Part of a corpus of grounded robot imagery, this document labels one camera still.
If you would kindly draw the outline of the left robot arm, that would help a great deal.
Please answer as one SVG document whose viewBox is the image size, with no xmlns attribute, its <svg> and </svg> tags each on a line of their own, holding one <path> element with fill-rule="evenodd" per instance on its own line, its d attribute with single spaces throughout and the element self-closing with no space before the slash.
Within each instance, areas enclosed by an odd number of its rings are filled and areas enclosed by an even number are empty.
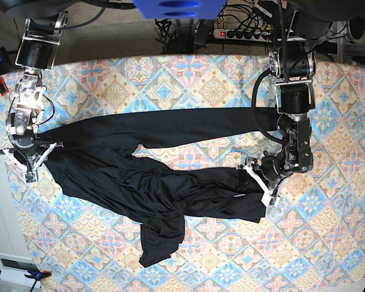
<svg viewBox="0 0 365 292">
<path fill-rule="evenodd" d="M 260 161 L 252 164 L 254 173 L 271 193 L 278 190 L 285 178 L 313 168 L 308 118 L 308 112 L 316 106 L 313 49 L 324 41 L 332 25 L 319 14 L 320 5 L 319 1 L 289 1 L 283 9 L 281 2 L 277 2 L 279 25 L 271 36 L 274 48 L 269 53 L 269 69 L 260 74 L 253 87 L 251 106 L 255 108 L 259 85 L 270 76 L 279 113 L 277 130 L 281 138 L 268 134 L 261 125 L 258 129 L 266 138 L 280 144 L 281 151 L 275 155 L 264 153 Z"/>
</svg>

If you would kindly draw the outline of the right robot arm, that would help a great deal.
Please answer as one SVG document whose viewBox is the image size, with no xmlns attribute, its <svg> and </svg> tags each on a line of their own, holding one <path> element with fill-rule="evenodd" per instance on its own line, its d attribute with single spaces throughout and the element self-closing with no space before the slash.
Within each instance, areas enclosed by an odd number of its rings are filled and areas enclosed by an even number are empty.
<svg viewBox="0 0 365 292">
<path fill-rule="evenodd" d="M 52 69 L 63 29 L 67 23 L 66 9 L 72 1 L 0 1 L 0 11 L 12 18 L 24 18 L 25 28 L 15 65 L 23 68 L 21 80 L 16 84 L 5 130 L 11 148 L 0 154 L 8 156 L 21 170 L 33 173 L 56 143 L 39 142 L 38 130 L 43 123 L 45 106 L 42 84 L 43 70 Z"/>
</svg>

